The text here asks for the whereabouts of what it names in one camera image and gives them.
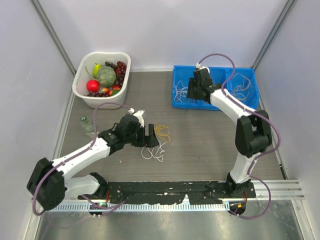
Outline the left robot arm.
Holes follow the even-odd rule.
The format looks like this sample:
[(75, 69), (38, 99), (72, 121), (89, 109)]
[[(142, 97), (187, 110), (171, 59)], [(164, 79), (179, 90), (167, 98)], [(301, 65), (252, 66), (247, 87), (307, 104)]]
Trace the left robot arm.
[(75, 174), (92, 163), (104, 159), (129, 144), (138, 148), (159, 146), (153, 124), (145, 126), (142, 111), (126, 114), (110, 129), (98, 134), (82, 148), (54, 160), (40, 159), (26, 188), (44, 211), (57, 207), (64, 199), (79, 196), (100, 200), (108, 191), (107, 181), (98, 173), (84, 177)]

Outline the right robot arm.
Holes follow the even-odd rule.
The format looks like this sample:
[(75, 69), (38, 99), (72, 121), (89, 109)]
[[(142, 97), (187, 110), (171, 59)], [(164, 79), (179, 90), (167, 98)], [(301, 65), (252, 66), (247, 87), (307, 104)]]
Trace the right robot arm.
[(227, 174), (225, 190), (230, 197), (241, 197), (250, 186), (250, 174), (258, 156), (265, 153), (272, 144), (268, 113), (246, 106), (222, 84), (214, 84), (205, 67), (193, 72), (193, 77), (188, 82), (187, 97), (203, 100), (219, 108), (235, 123), (234, 142), (238, 154), (234, 167)]

